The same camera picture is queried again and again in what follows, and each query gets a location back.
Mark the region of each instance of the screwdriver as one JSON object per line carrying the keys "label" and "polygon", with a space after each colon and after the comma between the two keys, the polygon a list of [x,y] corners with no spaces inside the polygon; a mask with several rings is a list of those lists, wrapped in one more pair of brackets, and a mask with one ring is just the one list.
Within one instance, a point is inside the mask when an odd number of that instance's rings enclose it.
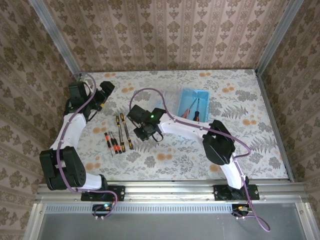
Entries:
{"label": "screwdriver", "polygon": [[126,135],[126,139],[128,139],[128,142],[129,142],[129,148],[131,150],[133,150],[134,146],[132,145],[131,139],[129,137],[128,127],[127,127],[127,124],[126,124],[126,121],[125,121],[125,118],[124,118],[124,114],[122,112],[120,113],[120,118],[121,118],[123,126],[124,126],[124,132],[125,132],[125,135]]}
{"label": "screwdriver", "polygon": [[198,104],[197,104],[197,107],[196,107],[196,111],[194,112],[194,118],[193,118],[193,121],[197,121],[199,122],[199,101],[200,101],[200,98],[198,98]]}
{"label": "screwdriver", "polygon": [[125,147],[124,137],[122,136],[122,129],[121,129],[120,121],[119,121],[119,116],[116,116],[115,120],[116,120],[116,125],[118,126],[118,130],[119,130],[119,139],[120,139],[122,152],[125,153],[126,147]]}
{"label": "screwdriver", "polygon": [[112,154],[112,151],[111,151],[111,144],[110,144],[110,141],[109,141],[108,133],[105,132],[104,136],[105,136],[105,139],[106,139],[106,143],[108,144],[108,148],[110,149],[111,156],[114,157],[114,155]]}
{"label": "screwdriver", "polygon": [[186,119],[186,118],[188,117],[188,114],[190,113],[190,109],[191,109],[192,106],[195,104],[196,100],[197,100],[197,99],[195,99],[195,100],[193,101],[193,103],[191,104],[191,106],[190,106],[187,110],[185,110],[184,114],[181,115],[181,118]]}
{"label": "screwdriver", "polygon": [[118,152],[119,152],[120,154],[122,154],[122,151],[121,151],[121,148],[120,148],[120,146],[119,146],[119,144],[118,144],[118,142],[117,142],[117,139],[115,138],[115,136],[114,136],[114,134],[113,134],[112,131],[111,131],[110,133],[111,133],[111,136],[113,137],[113,141],[114,141],[114,144],[116,145],[116,148],[118,149]]}
{"label": "screwdriver", "polygon": [[119,152],[118,152],[118,150],[117,150],[117,146],[116,146],[116,144],[115,144],[115,141],[114,141],[114,139],[113,139],[110,131],[109,131],[109,134],[110,134],[111,144],[112,144],[112,146],[113,146],[113,148],[114,148],[114,152],[115,152],[115,154],[118,154]]}

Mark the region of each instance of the aluminum rail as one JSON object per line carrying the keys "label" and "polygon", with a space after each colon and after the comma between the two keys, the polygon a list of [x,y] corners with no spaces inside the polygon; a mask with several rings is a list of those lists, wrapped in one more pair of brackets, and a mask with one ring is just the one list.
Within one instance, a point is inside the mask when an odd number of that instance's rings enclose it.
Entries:
{"label": "aluminum rail", "polygon": [[[125,186],[125,203],[244,203],[245,201],[215,201],[213,185],[225,185],[225,180],[175,180],[175,181],[110,181],[109,185]],[[253,179],[260,200],[253,203],[301,203],[308,197],[301,182],[286,179]],[[35,203],[81,203],[81,194],[68,190],[51,191],[41,184]]]}

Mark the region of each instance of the screwdriver in bin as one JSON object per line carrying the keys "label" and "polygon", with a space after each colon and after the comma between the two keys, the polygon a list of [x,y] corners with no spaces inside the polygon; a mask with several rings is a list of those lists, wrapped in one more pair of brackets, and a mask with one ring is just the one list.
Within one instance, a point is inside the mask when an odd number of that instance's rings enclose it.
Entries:
{"label": "screwdriver in bin", "polygon": [[110,149],[111,156],[114,157],[114,155],[112,154],[112,151],[111,151],[111,144],[110,144],[110,141],[109,141],[108,133],[105,132],[104,136],[105,136],[105,139],[106,139],[106,143],[108,144],[108,148]]}
{"label": "screwdriver in bin", "polygon": [[198,104],[197,104],[197,107],[196,107],[196,111],[194,112],[194,118],[193,118],[193,121],[197,121],[199,122],[199,101],[200,101],[200,98],[198,98]]}
{"label": "screwdriver in bin", "polygon": [[112,146],[113,146],[114,152],[115,152],[115,154],[118,154],[119,152],[118,152],[118,150],[117,150],[116,143],[115,143],[114,139],[112,138],[110,131],[109,131],[109,135],[110,135],[110,140],[111,140],[111,144],[112,144]]}
{"label": "screwdriver in bin", "polygon": [[113,137],[113,141],[114,141],[114,144],[116,145],[116,148],[118,149],[118,152],[119,152],[120,154],[122,154],[122,151],[121,151],[121,148],[120,148],[120,146],[119,146],[119,144],[118,144],[118,142],[117,142],[117,139],[115,138],[115,136],[114,136],[114,134],[113,134],[112,131],[110,131],[110,133],[111,133],[111,136]]}
{"label": "screwdriver in bin", "polygon": [[197,100],[197,99],[195,99],[195,100],[193,101],[193,103],[191,104],[191,106],[190,106],[187,110],[185,110],[184,114],[181,115],[181,118],[186,119],[186,118],[188,117],[188,114],[190,113],[190,109],[191,109],[192,106],[195,104],[196,100]]}

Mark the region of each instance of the blue plastic bin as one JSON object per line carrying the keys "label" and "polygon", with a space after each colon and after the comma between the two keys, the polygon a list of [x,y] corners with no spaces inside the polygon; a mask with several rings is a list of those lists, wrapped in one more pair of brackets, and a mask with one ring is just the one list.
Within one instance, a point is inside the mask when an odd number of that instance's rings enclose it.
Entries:
{"label": "blue plastic bin", "polygon": [[187,117],[187,119],[193,120],[195,117],[195,111],[197,111],[198,98],[199,98],[199,109],[198,109],[199,121],[202,123],[206,123],[208,121],[209,101],[210,101],[209,92],[206,90],[184,88],[181,92],[177,115],[181,117],[185,113],[185,111],[191,106],[191,104],[196,100],[193,106],[191,107],[190,113],[188,114],[188,117]]}

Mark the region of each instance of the floral patterned tablecloth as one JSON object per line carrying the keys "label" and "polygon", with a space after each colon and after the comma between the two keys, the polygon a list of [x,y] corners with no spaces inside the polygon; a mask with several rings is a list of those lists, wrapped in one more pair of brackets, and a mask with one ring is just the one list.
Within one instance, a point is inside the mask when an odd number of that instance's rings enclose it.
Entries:
{"label": "floral patterned tablecloth", "polygon": [[[115,116],[129,112],[129,101],[136,90],[157,88],[165,93],[169,109],[174,109],[179,103],[179,91],[191,88],[209,91],[209,122],[222,121],[233,136],[252,148],[250,156],[239,159],[249,178],[288,178],[253,70],[126,71],[92,75],[98,85],[111,81],[115,89],[102,111],[82,131],[77,152],[87,172],[116,181],[225,178],[220,167],[206,158],[202,145],[172,134],[165,134],[161,142],[152,138],[142,142],[128,120],[134,150],[129,149],[123,127],[127,151],[113,153],[112,157],[107,148],[104,132],[113,131],[119,141]],[[151,111],[159,105],[159,100],[156,93],[146,91],[137,95],[134,103]],[[236,144],[237,154],[245,152]]]}

